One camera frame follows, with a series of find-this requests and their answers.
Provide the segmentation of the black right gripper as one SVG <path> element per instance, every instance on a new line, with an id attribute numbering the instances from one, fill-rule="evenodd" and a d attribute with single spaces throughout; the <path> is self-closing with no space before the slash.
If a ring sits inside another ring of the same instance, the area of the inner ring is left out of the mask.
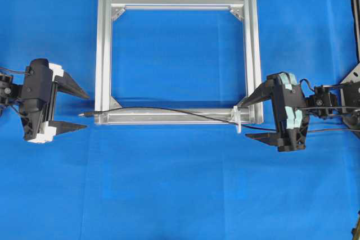
<path id="1" fill-rule="evenodd" d="M 270 146 L 280 152 L 305 149 L 307 115 L 301 110 L 306 105 L 300 84 L 292 73 L 277 73 L 241 101 L 241 107 L 248 107 L 271 99 L 276 133 L 245 134 L 246 137 Z"/>

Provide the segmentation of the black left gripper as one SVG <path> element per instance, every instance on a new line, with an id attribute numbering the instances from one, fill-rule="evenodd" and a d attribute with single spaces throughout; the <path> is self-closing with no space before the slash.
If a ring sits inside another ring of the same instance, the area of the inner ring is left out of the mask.
<path id="1" fill-rule="evenodd" d="M 37 58 L 31 61 L 26 72 L 20 92 L 21 123 L 26 141 L 47 143 L 52 141 L 55 135 L 75 132 L 87 127 L 65 121 L 52 121 L 52 127 L 50 127 L 46 114 L 48 106 L 53 101 L 52 67 L 46 58 Z M 63 72 L 62 76 L 57 76 L 57 90 L 71 96 L 89 99 L 89 95 L 67 72 Z"/>

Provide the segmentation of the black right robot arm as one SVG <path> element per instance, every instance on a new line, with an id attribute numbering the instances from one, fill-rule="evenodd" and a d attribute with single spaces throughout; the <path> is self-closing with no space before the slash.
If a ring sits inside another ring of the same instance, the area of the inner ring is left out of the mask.
<path id="1" fill-rule="evenodd" d="M 347 131 L 359 134 L 359 83 L 310 87 L 306 97 L 301 82 L 292 73 L 268 75 L 265 82 L 241 101 L 244 107 L 266 100 L 272 102 L 275 130 L 247 134 L 248 138 L 276 146 L 278 151 L 305 149 L 310 116 L 320 119 L 342 118 Z"/>

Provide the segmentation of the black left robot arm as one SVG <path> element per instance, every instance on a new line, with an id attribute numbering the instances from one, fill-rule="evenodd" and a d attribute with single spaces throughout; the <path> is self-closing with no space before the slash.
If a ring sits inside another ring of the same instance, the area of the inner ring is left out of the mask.
<path id="1" fill-rule="evenodd" d="M 20 85 L 13 82 L 12 75 L 1 73 L 1 111 L 19 107 L 14 111 L 21 119 L 25 141 L 47 143 L 53 141 L 56 135 L 86 128 L 85 125 L 54 120 L 58 92 L 89 98 L 62 66 L 37 58 L 24 72 L 1 69 L 24 76 Z"/>

